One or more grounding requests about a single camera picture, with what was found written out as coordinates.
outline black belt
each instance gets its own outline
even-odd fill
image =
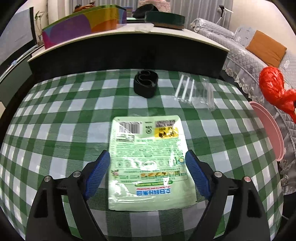
[[[133,81],[133,89],[136,94],[144,98],[152,98],[155,95],[158,82],[157,73],[143,70],[137,73]]]

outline green banner on package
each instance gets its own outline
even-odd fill
[[[187,151],[177,115],[115,117],[109,147],[109,208],[156,211],[195,204]]]

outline purple and yellow box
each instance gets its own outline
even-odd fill
[[[116,29],[126,24],[126,9],[104,5],[66,16],[42,31],[45,48],[80,36]]]

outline red plastic bag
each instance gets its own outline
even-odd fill
[[[259,86],[265,99],[280,110],[289,114],[296,123],[294,102],[296,90],[284,89],[284,77],[281,71],[275,67],[264,68],[259,77]]]

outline metal screw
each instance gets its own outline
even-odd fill
[[[75,172],[73,173],[73,177],[79,177],[80,174],[81,174],[80,171],[75,171]]]
[[[214,175],[215,175],[215,177],[222,177],[223,176],[222,172],[215,172]]]
[[[51,176],[46,176],[46,177],[44,178],[44,181],[49,182],[50,179],[51,179]]]
[[[251,181],[251,178],[250,177],[244,177],[244,180],[249,183]]]

